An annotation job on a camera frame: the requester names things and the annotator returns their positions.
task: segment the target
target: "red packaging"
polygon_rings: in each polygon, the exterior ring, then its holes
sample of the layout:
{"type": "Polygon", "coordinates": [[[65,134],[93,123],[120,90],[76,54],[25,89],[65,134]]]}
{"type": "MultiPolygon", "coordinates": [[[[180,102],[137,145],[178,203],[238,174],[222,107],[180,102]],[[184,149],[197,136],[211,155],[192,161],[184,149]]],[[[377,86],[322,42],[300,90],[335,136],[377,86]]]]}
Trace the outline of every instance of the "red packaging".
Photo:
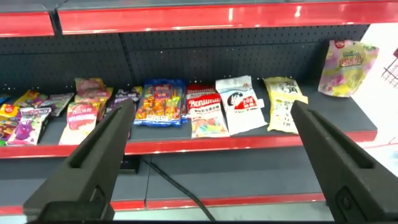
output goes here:
{"type": "Polygon", "coordinates": [[[187,101],[192,121],[192,137],[228,137],[229,133],[221,112],[220,94],[202,95],[187,101]]]}

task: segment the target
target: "black cable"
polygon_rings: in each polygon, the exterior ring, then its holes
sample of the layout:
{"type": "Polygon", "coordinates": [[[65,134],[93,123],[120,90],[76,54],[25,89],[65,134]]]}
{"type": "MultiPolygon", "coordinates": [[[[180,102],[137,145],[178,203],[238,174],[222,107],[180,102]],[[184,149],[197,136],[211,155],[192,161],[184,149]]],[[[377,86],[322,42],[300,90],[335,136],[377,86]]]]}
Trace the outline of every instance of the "black cable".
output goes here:
{"type": "Polygon", "coordinates": [[[147,162],[143,159],[141,159],[142,162],[145,162],[150,168],[152,168],[156,173],[161,175],[165,180],[167,180],[170,184],[172,184],[174,187],[179,189],[181,192],[183,192],[185,195],[190,197],[205,213],[205,215],[209,218],[210,221],[215,222],[216,220],[214,219],[213,215],[207,210],[205,205],[199,200],[198,197],[196,197],[193,193],[191,193],[189,190],[187,190],[185,187],[182,187],[179,183],[177,183],[173,178],[171,178],[168,174],[166,174],[162,169],[160,169],[156,164],[153,162],[147,162]]]}

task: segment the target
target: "store shelf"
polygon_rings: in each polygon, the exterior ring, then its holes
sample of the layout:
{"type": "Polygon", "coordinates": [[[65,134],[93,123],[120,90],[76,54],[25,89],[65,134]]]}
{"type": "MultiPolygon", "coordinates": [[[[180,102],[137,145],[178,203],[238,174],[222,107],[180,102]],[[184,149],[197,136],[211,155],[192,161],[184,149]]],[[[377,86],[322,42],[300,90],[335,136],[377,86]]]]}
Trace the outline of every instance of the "store shelf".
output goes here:
{"type": "Polygon", "coordinates": [[[54,35],[50,11],[61,0],[23,0],[0,2],[0,37],[54,35]]]}
{"type": "MultiPolygon", "coordinates": [[[[207,206],[324,200],[303,147],[273,150],[153,155],[171,178],[207,206]]],[[[196,206],[156,172],[150,172],[149,209],[196,206]]]]}
{"type": "MultiPolygon", "coordinates": [[[[0,215],[22,214],[22,204],[61,162],[59,158],[1,160],[0,215]]],[[[145,164],[140,165],[138,174],[119,174],[112,195],[113,208],[144,209],[148,175],[149,167],[145,164]]]]}
{"type": "Polygon", "coordinates": [[[398,22],[395,0],[94,1],[59,8],[64,34],[398,22]]]}
{"type": "MultiPolygon", "coordinates": [[[[351,98],[333,98],[317,92],[316,85],[301,85],[312,109],[337,125],[356,142],[373,141],[377,127],[351,98]]],[[[254,82],[257,97],[264,99],[262,113],[269,122],[269,98],[262,81],[254,82]]],[[[76,146],[58,146],[66,126],[66,114],[49,122],[38,146],[0,147],[0,159],[28,157],[67,157],[76,146]]],[[[166,152],[218,151],[230,149],[258,149],[301,146],[300,137],[280,131],[267,131],[267,126],[239,133],[230,138],[191,139],[191,124],[181,128],[132,126],[131,138],[125,153],[157,154],[166,152]]]]}

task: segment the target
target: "red shelf edge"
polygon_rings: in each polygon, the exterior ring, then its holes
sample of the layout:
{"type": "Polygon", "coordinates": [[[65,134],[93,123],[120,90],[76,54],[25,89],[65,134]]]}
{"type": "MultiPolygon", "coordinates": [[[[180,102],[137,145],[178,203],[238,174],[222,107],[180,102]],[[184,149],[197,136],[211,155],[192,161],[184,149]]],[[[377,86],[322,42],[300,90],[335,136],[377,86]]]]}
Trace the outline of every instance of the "red shelf edge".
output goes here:
{"type": "MultiPolygon", "coordinates": [[[[377,131],[350,132],[355,142],[373,141],[377,131]]],[[[256,136],[213,139],[187,139],[179,141],[129,142],[126,155],[158,154],[170,152],[219,151],[231,149],[260,149],[272,147],[302,146],[300,136],[256,136]]],[[[76,146],[4,146],[0,147],[0,159],[67,157],[76,146]]]]}
{"type": "Polygon", "coordinates": [[[58,10],[63,34],[398,22],[395,0],[58,10]]]}
{"type": "MultiPolygon", "coordinates": [[[[291,194],[291,195],[261,195],[244,197],[225,197],[225,198],[201,198],[200,201],[205,206],[228,206],[228,205],[254,205],[270,203],[299,203],[299,202],[319,202],[325,201],[322,193],[312,194],[291,194]]],[[[170,199],[170,200],[148,200],[148,209],[168,209],[168,208],[188,208],[197,207],[197,204],[190,199],[170,199]]]]}
{"type": "MultiPolygon", "coordinates": [[[[111,202],[111,205],[116,212],[145,209],[145,203],[143,200],[115,201],[111,202]]],[[[22,205],[0,207],[0,215],[23,215],[23,214],[24,211],[22,205]]]]}
{"type": "Polygon", "coordinates": [[[0,37],[51,35],[54,30],[47,11],[0,13],[0,37]]]}

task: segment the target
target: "black plastic part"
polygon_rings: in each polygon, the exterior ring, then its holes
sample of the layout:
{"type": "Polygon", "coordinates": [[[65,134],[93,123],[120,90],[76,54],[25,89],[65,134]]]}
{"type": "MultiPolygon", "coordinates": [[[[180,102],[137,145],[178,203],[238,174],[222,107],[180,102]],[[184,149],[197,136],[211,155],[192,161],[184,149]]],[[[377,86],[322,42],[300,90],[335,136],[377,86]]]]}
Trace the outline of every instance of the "black plastic part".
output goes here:
{"type": "Polygon", "coordinates": [[[335,221],[398,221],[397,177],[305,103],[291,113],[335,221]]]}
{"type": "Polygon", "coordinates": [[[124,156],[120,164],[121,174],[138,174],[141,156],[124,156]]]}
{"type": "Polygon", "coordinates": [[[77,221],[88,216],[90,220],[113,219],[110,201],[134,118],[132,111],[133,101],[123,101],[97,125],[24,203],[28,221],[38,217],[43,221],[77,221]],[[69,203],[63,207],[65,202],[74,202],[75,207],[82,209],[76,210],[69,203]]]}

